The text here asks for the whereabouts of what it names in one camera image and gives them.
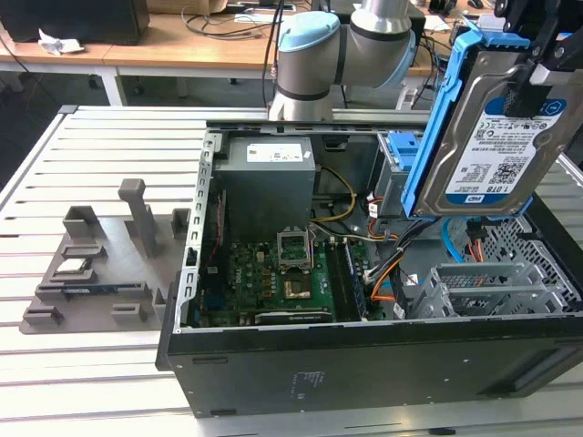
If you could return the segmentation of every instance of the motherboard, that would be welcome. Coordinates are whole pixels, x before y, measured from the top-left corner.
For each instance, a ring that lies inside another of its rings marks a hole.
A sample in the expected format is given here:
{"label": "motherboard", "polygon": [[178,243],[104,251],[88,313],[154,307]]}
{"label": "motherboard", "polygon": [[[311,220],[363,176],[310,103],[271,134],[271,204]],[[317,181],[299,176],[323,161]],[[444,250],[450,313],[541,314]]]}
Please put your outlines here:
{"label": "motherboard", "polygon": [[[307,250],[305,253],[301,239],[286,239],[280,245],[277,241],[231,243],[224,257],[227,284],[202,291],[200,326],[331,322],[363,317],[362,287],[355,290],[353,284],[362,279],[363,270],[369,266],[364,244],[310,241]],[[288,267],[282,259],[307,259],[309,265]],[[353,275],[345,278],[347,272]]]}

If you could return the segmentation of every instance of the desk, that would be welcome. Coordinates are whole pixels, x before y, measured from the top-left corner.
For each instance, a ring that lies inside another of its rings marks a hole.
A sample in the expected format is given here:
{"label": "desk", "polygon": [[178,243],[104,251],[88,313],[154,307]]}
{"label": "desk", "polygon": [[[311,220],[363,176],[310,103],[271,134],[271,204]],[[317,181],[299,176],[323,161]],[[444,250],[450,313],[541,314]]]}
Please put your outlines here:
{"label": "desk", "polygon": [[[466,0],[459,3],[459,9],[471,13],[491,12],[465,7]],[[246,25],[229,22],[211,28],[218,32],[243,26]],[[184,77],[261,78],[267,45],[267,38],[235,42],[195,35],[184,26],[179,15],[151,15],[148,30],[138,46],[88,44],[86,51],[73,55],[50,55],[37,43],[14,43],[6,31],[2,32],[10,50],[32,72],[101,76],[111,105],[127,104],[122,76],[178,77],[179,96],[186,95]],[[432,37],[445,43],[449,32],[434,32]],[[3,47],[0,47],[0,71],[22,71]],[[431,58],[426,50],[419,49],[407,75],[407,86],[420,86],[430,73]]]}
{"label": "desk", "polygon": [[[0,435],[421,436],[438,427],[473,437],[583,435],[583,365],[525,399],[197,421],[174,374],[154,367],[159,332],[19,332],[23,312],[62,238],[69,206],[128,215],[118,184],[130,177],[149,184],[145,199],[154,214],[183,208],[196,192],[200,156],[199,132],[191,126],[240,114],[240,109],[221,108],[80,107],[56,116],[0,193]],[[262,109],[245,114],[266,117]],[[425,111],[334,114],[428,119]],[[583,189],[570,175],[581,178],[576,168],[568,168],[568,159],[559,158],[538,194],[552,210],[570,211],[559,218],[577,231],[583,222]],[[566,194],[549,194],[549,188],[562,185]]]}

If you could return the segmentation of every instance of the gray plastic peg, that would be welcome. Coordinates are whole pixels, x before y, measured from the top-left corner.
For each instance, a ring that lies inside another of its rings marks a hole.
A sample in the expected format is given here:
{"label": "gray plastic peg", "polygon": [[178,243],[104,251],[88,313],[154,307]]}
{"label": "gray plastic peg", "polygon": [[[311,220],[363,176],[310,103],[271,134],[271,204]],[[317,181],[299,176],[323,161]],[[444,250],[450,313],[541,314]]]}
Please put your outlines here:
{"label": "gray plastic peg", "polygon": [[149,206],[144,202],[146,184],[143,179],[124,179],[119,187],[119,198],[126,201],[134,219],[134,227],[148,258],[158,253],[156,222]]}

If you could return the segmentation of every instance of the wooden desk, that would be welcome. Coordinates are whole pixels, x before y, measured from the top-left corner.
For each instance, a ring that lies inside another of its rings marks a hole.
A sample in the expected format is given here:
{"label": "wooden desk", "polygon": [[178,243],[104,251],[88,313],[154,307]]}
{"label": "wooden desk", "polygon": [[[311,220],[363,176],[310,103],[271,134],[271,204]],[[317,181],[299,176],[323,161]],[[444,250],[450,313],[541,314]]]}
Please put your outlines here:
{"label": "wooden desk", "polygon": [[[466,0],[459,0],[458,4],[460,11],[468,10],[472,14],[491,13],[490,9],[477,10],[467,6]],[[195,25],[200,27],[201,23],[197,21]],[[228,22],[208,26],[207,30],[230,31],[252,25]],[[268,26],[263,28],[267,35],[269,30]],[[14,43],[4,29],[1,32],[0,35],[10,50],[32,72],[101,76],[111,105],[127,104],[121,85],[122,76],[178,77],[180,96],[186,95],[184,77],[260,78],[268,42],[265,37],[224,41],[196,35],[185,27],[179,15],[151,15],[148,31],[138,46],[87,44],[84,52],[62,56],[46,53],[37,43]],[[430,36],[448,44],[449,32],[431,32]],[[437,50],[442,52],[444,48],[439,46]],[[0,71],[22,72],[22,67],[1,46]],[[419,81],[430,74],[431,57],[426,50],[420,48],[407,75],[411,79],[409,87],[419,86]]]}
{"label": "wooden desk", "polygon": [[[111,44],[85,44],[83,52],[55,56],[47,53],[38,43],[15,43],[4,29],[0,30],[0,36],[10,51],[23,63],[102,66],[103,57],[112,47]],[[0,62],[15,62],[12,55],[2,45],[0,45]]]}
{"label": "wooden desk", "polygon": [[[225,18],[214,18],[213,22]],[[204,21],[192,22],[200,28]],[[228,22],[210,25],[207,32],[219,33],[254,26]],[[270,27],[262,28],[269,35]],[[107,66],[169,66],[216,69],[263,69],[268,38],[258,29],[252,31],[258,39],[224,41],[197,35],[188,30],[180,15],[150,15],[148,31],[139,46],[112,46],[103,61]]]}

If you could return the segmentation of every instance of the floor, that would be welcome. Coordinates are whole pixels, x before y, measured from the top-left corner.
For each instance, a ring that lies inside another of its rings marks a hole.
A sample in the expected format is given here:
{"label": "floor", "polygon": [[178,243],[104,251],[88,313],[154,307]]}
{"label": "floor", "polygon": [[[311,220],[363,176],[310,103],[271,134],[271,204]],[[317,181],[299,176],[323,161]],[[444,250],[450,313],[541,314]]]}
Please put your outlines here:
{"label": "floor", "polygon": [[[107,105],[101,84],[97,83],[98,89],[90,88],[87,76],[44,74],[35,77],[42,86],[23,74],[24,92],[13,93],[5,88],[0,93],[0,188],[16,171],[61,105]],[[143,87],[142,95],[136,94],[137,86]],[[186,98],[178,97],[176,79],[172,77],[124,77],[124,88],[131,106],[262,107],[259,80],[239,80],[237,85],[231,85],[227,79],[188,79],[189,96]],[[266,89],[271,90],[271,84],[266,84]],[[394,108],[398,94],[395,89],[357,87],[350,107]],[[431,94],[427,91],[424,97],[431,98]],[[333,87],[331,100],[333,107],[343,106],[339,87]],[[416,108],[429,108],[430,103],[420,100]]]}

